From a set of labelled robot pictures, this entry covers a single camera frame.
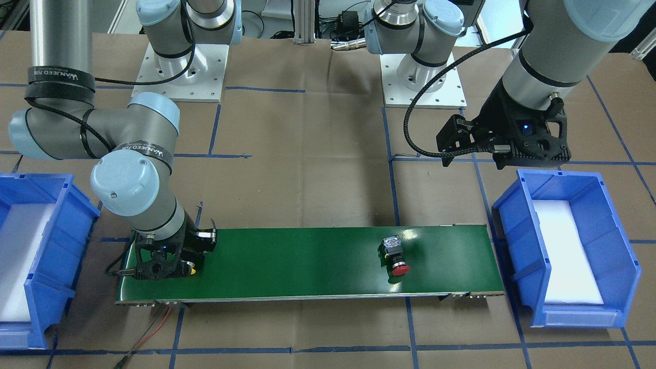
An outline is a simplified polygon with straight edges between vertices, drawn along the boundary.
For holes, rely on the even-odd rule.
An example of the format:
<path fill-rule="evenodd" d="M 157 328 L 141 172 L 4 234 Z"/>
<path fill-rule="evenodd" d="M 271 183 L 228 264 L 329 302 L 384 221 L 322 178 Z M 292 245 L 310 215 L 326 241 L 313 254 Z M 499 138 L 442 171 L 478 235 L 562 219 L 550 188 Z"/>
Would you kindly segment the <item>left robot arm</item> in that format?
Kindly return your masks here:
<path fill-rule="evenodd" d="M 364 35 L 372 54 L 403 54 L 398 76 L 415 92 L 403 120 L 407 144 L 447 167 L 455 157 L 487 152 L 505 166 L 554 168 L 571 159 L 564 98 L 628 36 L 654 1 L 522 1 L 523 28 L 449 63 L 464 28 L 450 1 L 372 1 Z M 479 114 L 452 115 L 436 136 L 437 151 L 421 149 L 408 123 L 420 98 L 446 73 L 496 45 L 523 38 Z"/>

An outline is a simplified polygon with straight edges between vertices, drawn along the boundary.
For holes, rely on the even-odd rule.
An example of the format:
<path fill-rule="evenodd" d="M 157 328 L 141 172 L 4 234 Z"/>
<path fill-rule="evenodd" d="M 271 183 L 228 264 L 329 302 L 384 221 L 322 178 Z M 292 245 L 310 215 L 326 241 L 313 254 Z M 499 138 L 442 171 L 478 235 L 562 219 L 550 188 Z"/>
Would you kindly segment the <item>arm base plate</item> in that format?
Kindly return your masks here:
<path fill-rule="evenodd" d="M 197 45 L 192 65 L 183 75 L 164 84 L 134 86 L 132 96 L 150 92 L 162 94 L 174 102 L 219 103 L 222 100 L 228 51 L 228 45 Z M 148 45 L 137 81 L 153 82 L 173 77 L 187 66 L 188 58 L 164 58 Z"/>
<path fill-rule="evenodd" d="M 410 54 L 380 56 L 380 71 L 385 107 L 407 108 L 431 78 L 455 59 L 450 54 L 447 63 L 436 68 L 419 65 Z M 431 84 L 416 103 L 417 108 L 459 109 L 468 106 L 456 68 Z"/>

